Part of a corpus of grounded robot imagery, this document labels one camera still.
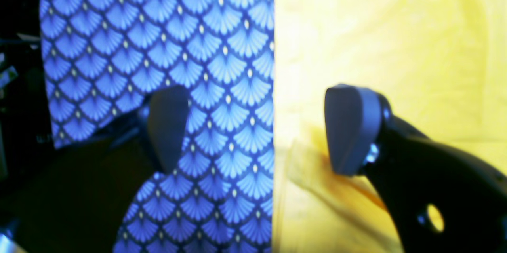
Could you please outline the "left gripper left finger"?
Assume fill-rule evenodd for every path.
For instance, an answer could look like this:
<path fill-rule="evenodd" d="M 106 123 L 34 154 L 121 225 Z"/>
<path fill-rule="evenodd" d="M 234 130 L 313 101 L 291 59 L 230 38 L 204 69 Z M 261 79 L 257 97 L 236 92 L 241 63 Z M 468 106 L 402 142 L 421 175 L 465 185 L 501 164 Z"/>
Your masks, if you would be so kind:
<path fill-rule="evenodd" d="M 149 94 L 87 141 L 1 182 L 1 252 L 111 253 L 134 197 L 179 164 L 189 91 Z"/>

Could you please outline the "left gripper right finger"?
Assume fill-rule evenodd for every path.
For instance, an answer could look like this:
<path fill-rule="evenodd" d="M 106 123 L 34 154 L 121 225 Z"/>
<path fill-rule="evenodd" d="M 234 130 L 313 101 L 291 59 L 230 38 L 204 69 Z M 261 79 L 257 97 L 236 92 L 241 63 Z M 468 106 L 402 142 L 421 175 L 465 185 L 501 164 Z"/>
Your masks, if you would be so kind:
<path fill-rule="evenodd" d="M 387 98 L 338 84 L 324 97 L 333 172 L 366 177 L 406 253 L 505 253 L 505 174 L 395 116 Z"/>

